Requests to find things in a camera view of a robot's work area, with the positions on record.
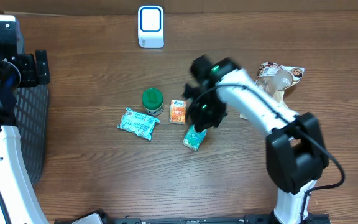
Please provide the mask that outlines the orange Kleenex tissue pack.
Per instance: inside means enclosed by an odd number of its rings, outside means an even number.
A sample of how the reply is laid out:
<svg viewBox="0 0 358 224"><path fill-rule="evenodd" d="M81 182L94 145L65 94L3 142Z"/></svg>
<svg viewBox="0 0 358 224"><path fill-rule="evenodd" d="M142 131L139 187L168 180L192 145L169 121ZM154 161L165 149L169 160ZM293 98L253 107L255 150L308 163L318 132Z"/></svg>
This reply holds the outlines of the orange Kleenex tissue pack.
<svg viewBox="0 0 358 224"><path fill-rule="evenodd" d="M174 124L185 124L187 103L183 100L172 100L170 103L169 122Z"/></svg>

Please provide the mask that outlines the small teal Kleenex pack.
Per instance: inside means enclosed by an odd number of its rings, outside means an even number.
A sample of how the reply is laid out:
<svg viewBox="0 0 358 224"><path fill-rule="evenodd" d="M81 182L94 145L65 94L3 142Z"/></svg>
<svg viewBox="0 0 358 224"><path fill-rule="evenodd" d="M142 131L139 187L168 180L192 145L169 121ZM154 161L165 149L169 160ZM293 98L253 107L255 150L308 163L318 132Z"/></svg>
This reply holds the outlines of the small teal Kleenex pack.
<svg viewBox="0 0 358 224"><path fill-rule="evenodd" d="M185 134L183 139L183 145L190 148L191 150L197 151L205 138L207 130L197 132L195 125L190 126L189 130Z"/></svg>

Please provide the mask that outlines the green lid jar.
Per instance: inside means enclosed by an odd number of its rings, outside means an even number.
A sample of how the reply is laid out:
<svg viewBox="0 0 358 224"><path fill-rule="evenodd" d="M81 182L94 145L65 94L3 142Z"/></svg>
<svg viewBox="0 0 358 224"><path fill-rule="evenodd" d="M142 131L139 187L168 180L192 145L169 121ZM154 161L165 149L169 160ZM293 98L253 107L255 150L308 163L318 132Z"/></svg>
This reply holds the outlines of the green lid jar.
<svg viewBox="0 0 358 224"><path fill-rule="evenodd" d="M142 104L147 114L158 116L163 112L163 95L156 88L146 89L142 94Z"/></svg>

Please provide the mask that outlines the teal wet wipes pack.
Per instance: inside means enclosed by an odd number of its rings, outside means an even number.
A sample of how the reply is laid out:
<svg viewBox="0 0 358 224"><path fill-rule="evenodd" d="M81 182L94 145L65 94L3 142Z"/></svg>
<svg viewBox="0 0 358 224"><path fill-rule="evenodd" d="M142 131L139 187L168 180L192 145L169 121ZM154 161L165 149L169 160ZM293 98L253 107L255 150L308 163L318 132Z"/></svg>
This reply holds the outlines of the teal wet wipes pack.
<svg viewBox="0 0 358 224"><path fill-rule="evenodd" d="M159 122L160 120L156 117L136 112L127 107L117 128L134 133L150 141L154 127Z"/></svg>

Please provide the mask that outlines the beige PanTree snack bag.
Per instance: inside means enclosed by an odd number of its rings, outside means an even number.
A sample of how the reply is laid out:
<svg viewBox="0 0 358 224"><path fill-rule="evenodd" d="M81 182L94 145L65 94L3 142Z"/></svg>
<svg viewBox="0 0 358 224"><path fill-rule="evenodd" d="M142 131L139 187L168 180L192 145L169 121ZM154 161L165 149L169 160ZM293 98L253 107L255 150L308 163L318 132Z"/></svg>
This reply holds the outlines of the beige PanTree snack bag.
<svg viewBox="0 0 358 224"><path fill-rule="evenodd" d="M280 105L287 108L283 98L287 89L293 89L305 74L302 67L279 65L273 62L262 63L255 84Z"/></svg>

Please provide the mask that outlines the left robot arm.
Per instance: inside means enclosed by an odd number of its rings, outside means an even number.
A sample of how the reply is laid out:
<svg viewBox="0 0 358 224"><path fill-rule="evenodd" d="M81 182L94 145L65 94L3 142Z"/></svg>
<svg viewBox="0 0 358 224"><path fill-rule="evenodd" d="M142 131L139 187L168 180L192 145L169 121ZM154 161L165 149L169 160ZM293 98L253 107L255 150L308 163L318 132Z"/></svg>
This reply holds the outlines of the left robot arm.
<svg viewBox="0 0 358 224"><path fill-rule="evenodd" d="M45 50L20 53L19 22L0 14L0 223L47 223L25 168L14 114L18 88L50 83Z"/></svg>

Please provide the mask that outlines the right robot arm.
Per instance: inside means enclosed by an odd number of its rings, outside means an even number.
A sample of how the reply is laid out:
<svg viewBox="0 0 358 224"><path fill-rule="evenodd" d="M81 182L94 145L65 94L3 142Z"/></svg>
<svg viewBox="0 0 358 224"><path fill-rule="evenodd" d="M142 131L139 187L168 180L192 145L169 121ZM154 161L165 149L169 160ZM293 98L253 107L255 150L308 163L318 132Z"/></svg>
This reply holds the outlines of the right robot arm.
<svg viewBox="0 0 358 224"><path fill-rule="evenodd" d="M198 86L186 85L183 96L192 100L188 119L197 132L218 127L230 105L265 139L267 172L278 187L269 222L314 223L307 211L310 190L329 164L316 117L279 105L229 58L213 64L200 56L192 62L190 73Z"/></svg>

